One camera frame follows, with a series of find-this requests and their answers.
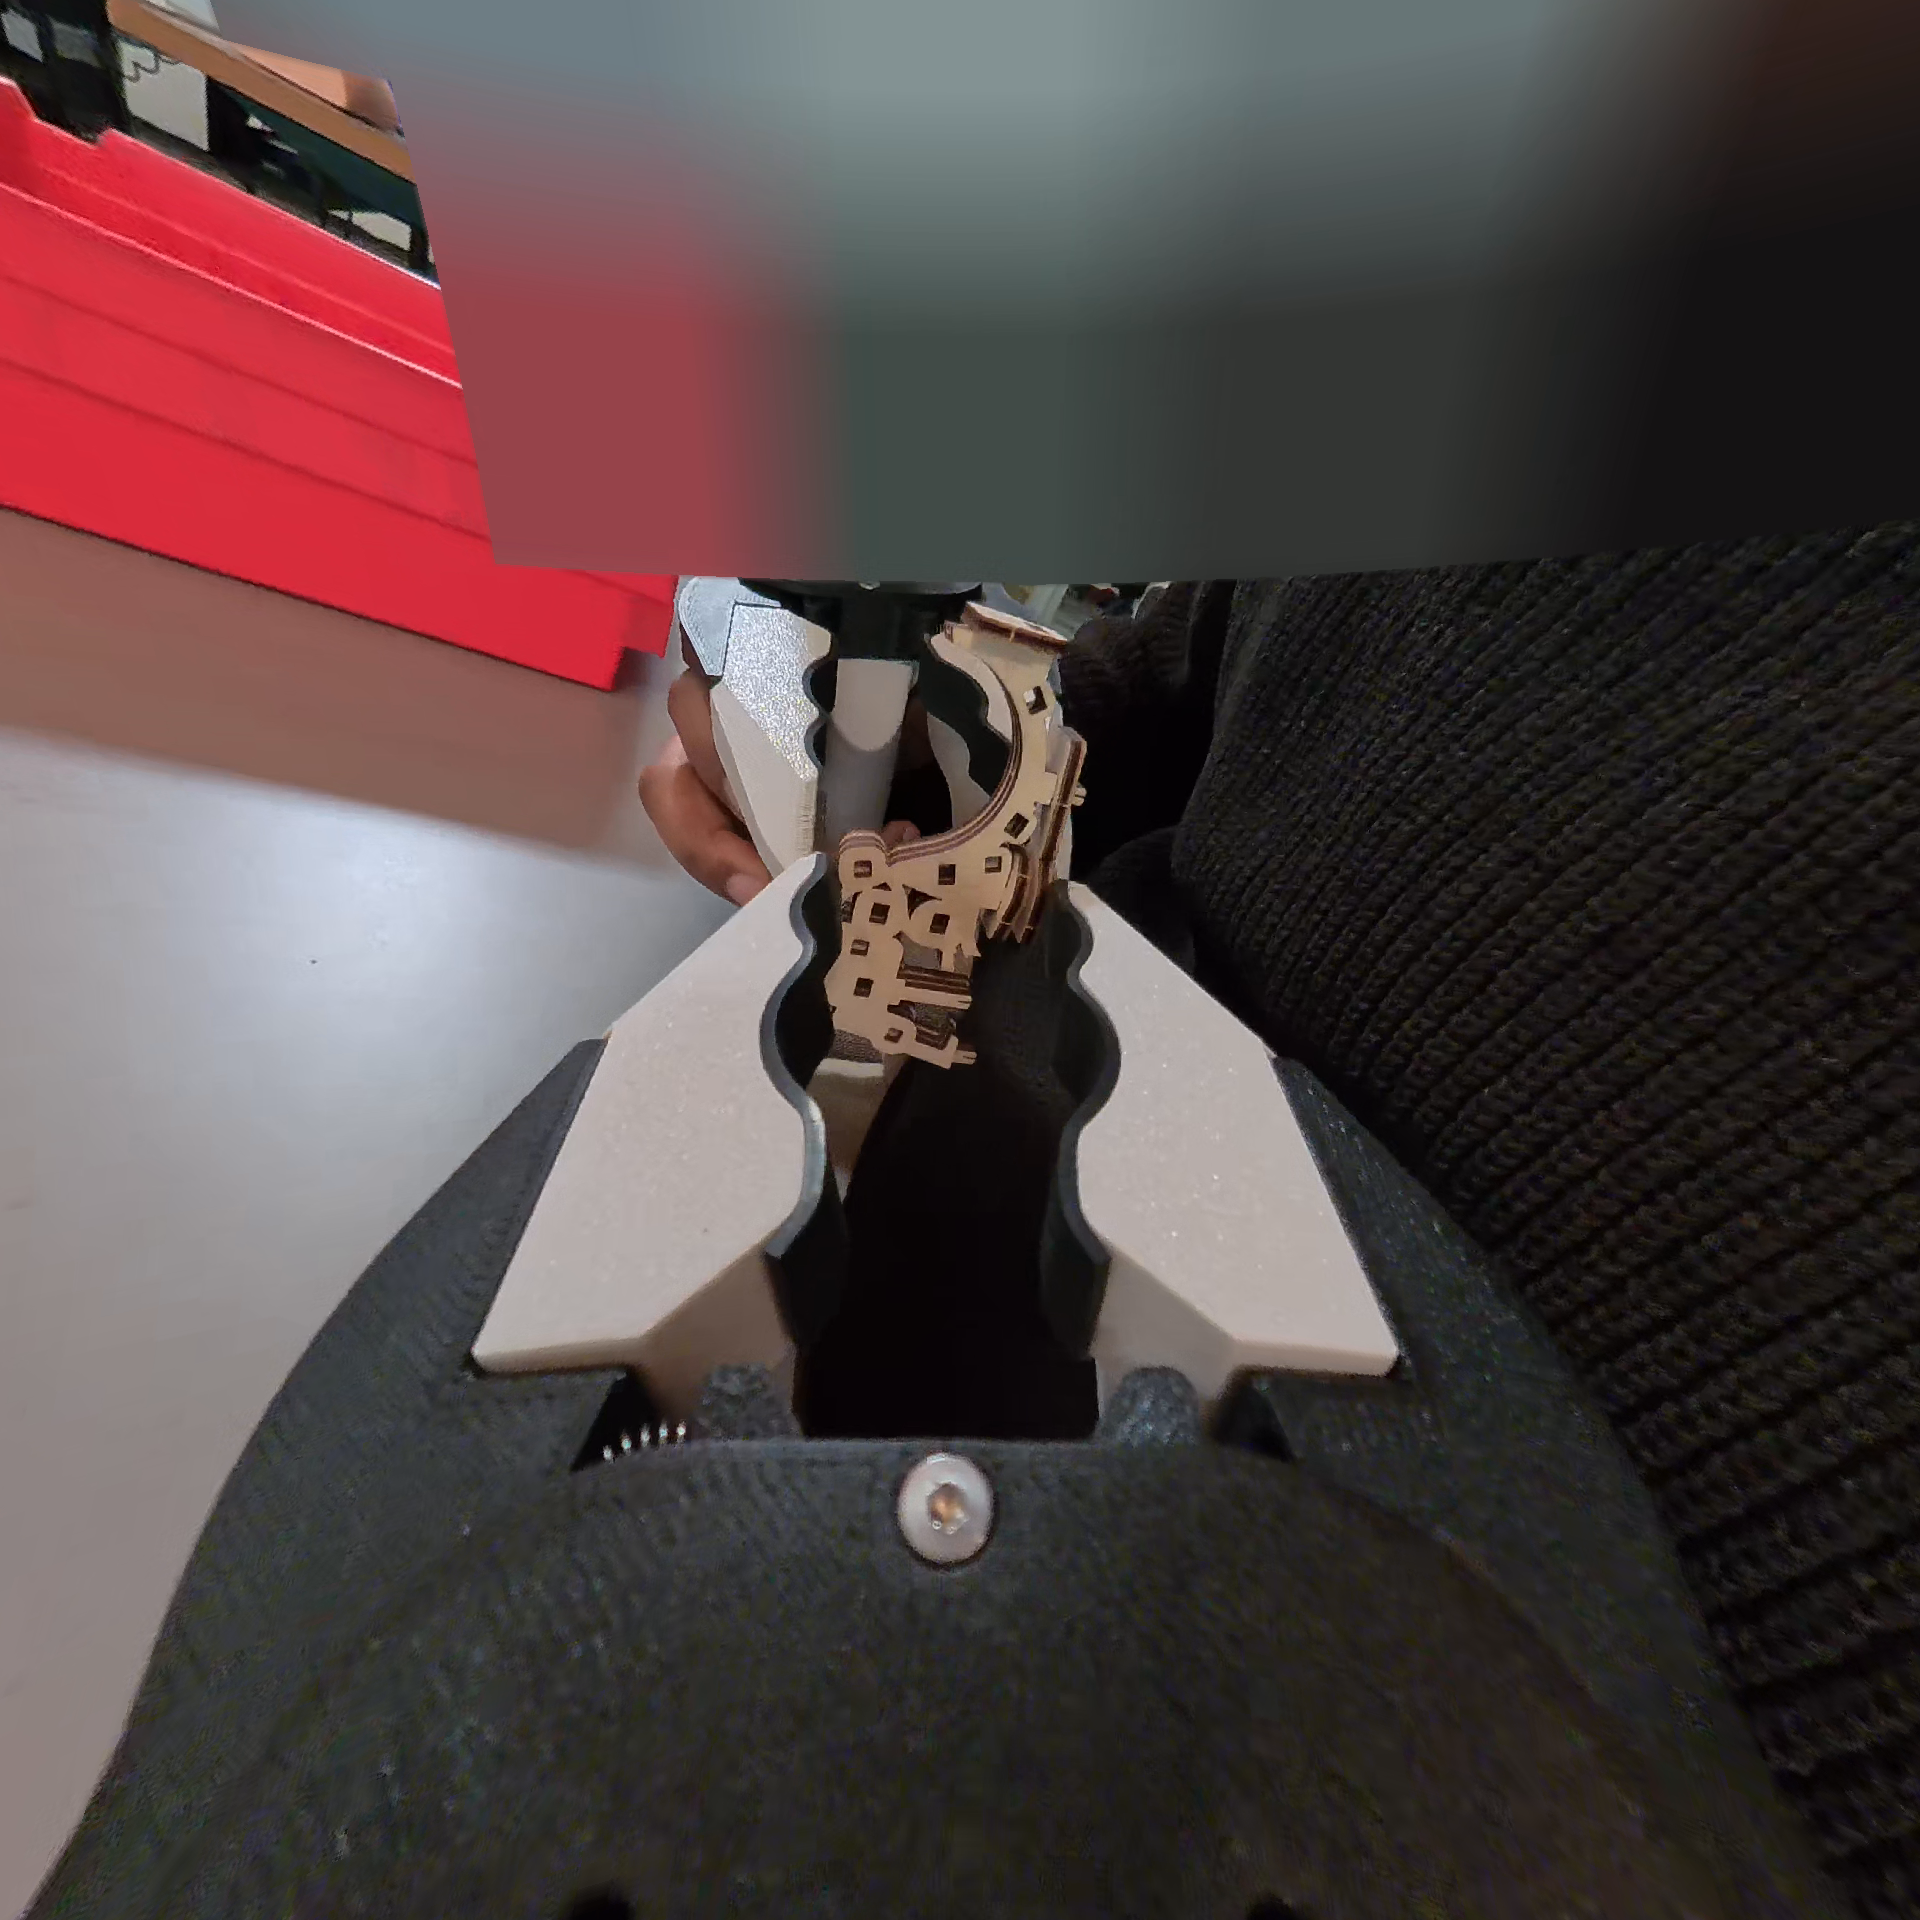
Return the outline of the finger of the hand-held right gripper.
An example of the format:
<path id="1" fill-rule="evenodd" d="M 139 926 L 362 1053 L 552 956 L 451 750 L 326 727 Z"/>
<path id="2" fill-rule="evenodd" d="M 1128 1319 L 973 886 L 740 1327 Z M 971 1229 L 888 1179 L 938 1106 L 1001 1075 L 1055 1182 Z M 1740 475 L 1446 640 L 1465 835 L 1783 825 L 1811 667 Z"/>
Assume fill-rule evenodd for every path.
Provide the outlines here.
<path id="1" fill-rule="evenodd" d="M 818 850 L 822 713 L 809 678 L 832 636 L 739 581 L 685 578 L 680 639 L 712 682 L 714 750 L 734 810 L 783 875 Z"/>
<path id="2" fill-rule="evenodd" d="M 993 720 L 955 727 L 932 708 L 921 711 L 927 745 L 945 781 L 950 826 L 942 835 L 971 828 L 990 810 L 1003 781 L 1003 730 Z"/>

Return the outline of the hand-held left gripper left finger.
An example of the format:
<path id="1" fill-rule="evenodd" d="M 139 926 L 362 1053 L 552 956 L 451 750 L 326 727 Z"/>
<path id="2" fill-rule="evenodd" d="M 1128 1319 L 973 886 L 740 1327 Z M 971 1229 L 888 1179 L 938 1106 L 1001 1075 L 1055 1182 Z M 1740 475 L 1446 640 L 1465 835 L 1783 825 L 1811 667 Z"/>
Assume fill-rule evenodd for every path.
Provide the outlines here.
<path id="1" fill-rule="evenodd" d="M 780 873 L 612 1023 L 475 1341 L 483 1373 L 792 1373 L 769 1256 L 828 1161 L 775 1008 L 814 955 L 803 900 L 824 868 Z"/>

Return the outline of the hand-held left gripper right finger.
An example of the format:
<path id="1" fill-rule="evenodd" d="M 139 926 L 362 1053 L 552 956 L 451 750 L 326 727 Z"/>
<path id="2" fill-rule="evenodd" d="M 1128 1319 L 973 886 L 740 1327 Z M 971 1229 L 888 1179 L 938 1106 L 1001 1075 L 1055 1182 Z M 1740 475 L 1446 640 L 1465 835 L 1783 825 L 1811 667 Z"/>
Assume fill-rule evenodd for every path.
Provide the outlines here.
<path id="1" fill-rule="evenodd" d="M 1110 1254 L 1096 1376 L 1389 1376 L 1399 1342 L 1273 1050 L 1088 886 L 1068 900 L 1092 933 L 1083 987 L 1119 1043 L 1117 1090 L 1077 1148 Z"/>

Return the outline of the wooden puzzle model assembly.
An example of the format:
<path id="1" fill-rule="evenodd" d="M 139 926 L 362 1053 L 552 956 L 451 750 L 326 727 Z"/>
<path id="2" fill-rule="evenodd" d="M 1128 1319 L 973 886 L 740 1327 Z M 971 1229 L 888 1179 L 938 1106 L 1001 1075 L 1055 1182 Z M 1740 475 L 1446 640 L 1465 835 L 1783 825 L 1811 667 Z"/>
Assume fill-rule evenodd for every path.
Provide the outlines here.
<path id="1" fill-rule="evenodd" d="M 899 846 L 869 828 L 842 839 L 840 944 L 826 975 L 842 1039 L 938 1069 L 977 1060 L 962 1034 L 975 967 L 990 944 L 1036 934 L 1087 796 L 1088 749 L 1065 723 L 1056 672 L 1067 647 L 979 602 L 927 643 L 921 706 L 955 727 L 1001 729 L 1003 781 L 971 828 Z"/>

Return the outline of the person's right hand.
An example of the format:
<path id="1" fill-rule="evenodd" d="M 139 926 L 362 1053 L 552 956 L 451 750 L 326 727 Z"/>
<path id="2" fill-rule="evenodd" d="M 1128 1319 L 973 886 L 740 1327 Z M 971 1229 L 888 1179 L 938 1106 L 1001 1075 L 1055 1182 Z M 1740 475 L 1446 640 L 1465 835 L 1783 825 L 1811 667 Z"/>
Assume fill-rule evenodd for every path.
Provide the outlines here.
<path id="1" fill-rule="evenodd" d="M 717 899 L 747 906 L 772 877 L 731 800 L 710 695 L 712 682 L 698 667 L 674 681 L 666 697 L 674 732 L 638 775 L 637 792 L 663 849 L 685 875 Z"/>

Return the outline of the red plastic bin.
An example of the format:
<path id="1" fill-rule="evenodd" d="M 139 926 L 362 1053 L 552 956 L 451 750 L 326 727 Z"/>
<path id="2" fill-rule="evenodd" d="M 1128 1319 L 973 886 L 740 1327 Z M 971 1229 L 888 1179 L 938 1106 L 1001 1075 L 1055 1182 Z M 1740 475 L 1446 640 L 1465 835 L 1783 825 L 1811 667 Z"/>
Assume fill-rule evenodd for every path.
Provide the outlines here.
<path id="1" fill-rule="evenodd" d="M 3 84 L 5 507 L 608 688 L 674 583 L 494 560 L 421 277 Z"/>

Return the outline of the wooden top black table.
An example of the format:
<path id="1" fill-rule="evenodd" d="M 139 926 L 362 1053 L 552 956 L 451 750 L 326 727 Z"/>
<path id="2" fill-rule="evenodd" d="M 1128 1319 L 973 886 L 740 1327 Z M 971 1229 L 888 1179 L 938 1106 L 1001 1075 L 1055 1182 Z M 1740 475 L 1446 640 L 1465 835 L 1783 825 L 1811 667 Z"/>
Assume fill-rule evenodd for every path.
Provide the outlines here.
<path id="1" fill-rule="evenodd" d="M 124 134 L 439 281 L 384 80 L 231 38 L 212 2 L 7 2 L 3 69 L 45 124 Z"/>

